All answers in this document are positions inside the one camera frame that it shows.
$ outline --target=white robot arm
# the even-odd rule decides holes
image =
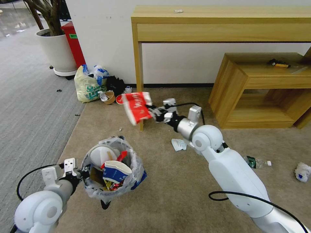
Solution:
[[[218,128],[212,125],[199,126],[198,119],[202,109],[193,106],[188,118],[178,116],[175,99],[163,101],[163,107],[147,106],[156,121],[164,121],[181,133],[184,141],[209,163],[209,170],[224,191],[255,196],[270,202],[267,190],[244,161],[241,155],[230,149],[223,141]],[[291,216],[260,200],[227,194],[231,203],[251,217],[253,222],[266,233],[311,232]]]
[[[58,165],[41,170],[44,190],[26,197],[15,211],[14,222],[18,232],[54,232],[58,219],[66,211],[67,201],[81,180],[74,158],[64,161],[64,171],[61,174]]]

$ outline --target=red trash bin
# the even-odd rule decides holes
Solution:
[[[72,55],[74,56],[75,62],[77,64],[77,68],[80,67],[80,65],[85,64],[84,56],[78,41],[77,34],[75,33],[75,28],[72,22],[69,22],[62,26],[62,29],[64,30]]]

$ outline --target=potted plant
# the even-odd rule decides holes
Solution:
[[[28,5],[39,12],[46,20],[49,29],[36,33],[46,53],[54,73],[58,76],[71,76],[77,71],[76,63],[69,47],[66,35],[59,21],[61,0],[25,0]]]

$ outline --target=red and white bag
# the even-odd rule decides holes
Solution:
[[[133,125],[141,120],[152,118],[146,105],[152,105],[149,92],[135,92],[122,94],[125,112]]]

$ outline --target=wooden shelf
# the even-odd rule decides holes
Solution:
[[[267,65],[273,58],[292,67]],[[225,53],[209,103],[221,128],[291,127],[311,108],[311,64],[298,53]]]
[[[242,94],[226,124],[227,128],[284,128],[294,123],[265,94]]]

